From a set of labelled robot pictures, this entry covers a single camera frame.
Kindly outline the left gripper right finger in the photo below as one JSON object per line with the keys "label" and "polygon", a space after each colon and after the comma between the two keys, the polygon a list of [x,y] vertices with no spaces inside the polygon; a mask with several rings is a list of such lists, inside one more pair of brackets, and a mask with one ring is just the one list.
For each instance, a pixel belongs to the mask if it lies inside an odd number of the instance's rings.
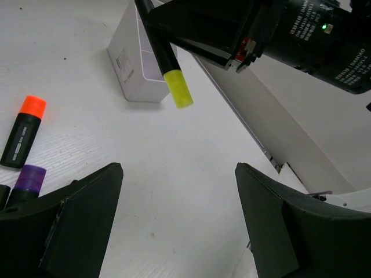
{"label": "left gripper right finger", "polygon": [[370,214],[283,185],[247,163],[235,169],[259,277],[369,277]]}

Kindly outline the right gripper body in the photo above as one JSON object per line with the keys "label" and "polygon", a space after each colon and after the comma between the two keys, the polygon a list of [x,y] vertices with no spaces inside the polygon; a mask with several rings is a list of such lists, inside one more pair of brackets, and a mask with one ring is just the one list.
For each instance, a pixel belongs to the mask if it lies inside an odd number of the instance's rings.
{"label": "right gripper body", "polygon": [[351,94],[370,90],[370,1],[232,1],[242,72],[262,55]]}

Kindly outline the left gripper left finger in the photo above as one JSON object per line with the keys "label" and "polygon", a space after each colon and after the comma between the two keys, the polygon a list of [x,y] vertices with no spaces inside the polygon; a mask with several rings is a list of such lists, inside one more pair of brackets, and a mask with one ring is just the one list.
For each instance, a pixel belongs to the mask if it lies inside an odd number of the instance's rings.
{"label": "left gripper left finger", "polygon": [[123,181],[110,163],[1,211],[1,277],[99,277]]}

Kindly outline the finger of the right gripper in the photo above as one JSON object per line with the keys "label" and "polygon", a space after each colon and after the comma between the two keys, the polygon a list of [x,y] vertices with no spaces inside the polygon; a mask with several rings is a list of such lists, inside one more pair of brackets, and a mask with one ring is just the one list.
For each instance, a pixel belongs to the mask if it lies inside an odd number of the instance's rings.
{"label": "finger of the right gripper", "polygon": [[249,66],[262,55],[260,45],[246,50],[261,1],[170,1],[153,8],[146,22],[175,45],[228,70]]}

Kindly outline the yellow highlighter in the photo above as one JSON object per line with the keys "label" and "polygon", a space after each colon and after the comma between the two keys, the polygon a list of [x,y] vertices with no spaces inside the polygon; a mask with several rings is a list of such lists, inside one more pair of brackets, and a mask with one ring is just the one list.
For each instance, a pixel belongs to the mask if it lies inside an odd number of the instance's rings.
{"label": "yellow highlighter", "polygon": [[170,42],[160,30],[149,24],[148,16],[150,11],[154,9],[153,3],[151,1],[135,0],[135,4],[154,52],[159,70],[168,86],[176,107],[189,107],[194,102]]}

